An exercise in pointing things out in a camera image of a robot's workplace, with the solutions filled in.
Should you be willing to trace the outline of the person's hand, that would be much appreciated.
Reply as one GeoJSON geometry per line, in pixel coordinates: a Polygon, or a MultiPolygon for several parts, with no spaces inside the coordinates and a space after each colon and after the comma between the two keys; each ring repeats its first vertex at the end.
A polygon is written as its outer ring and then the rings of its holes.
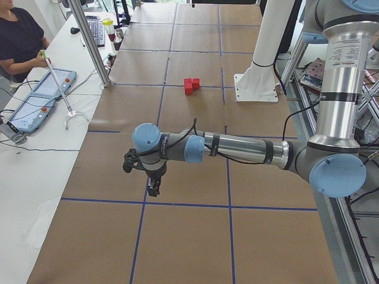
{"type": "Polygon", "coordinates": [[[36,58],[32,60],[32,65],[33,67],[47,67],[48,66],[46,59],[40,54],[37,55],[36,58]]]}

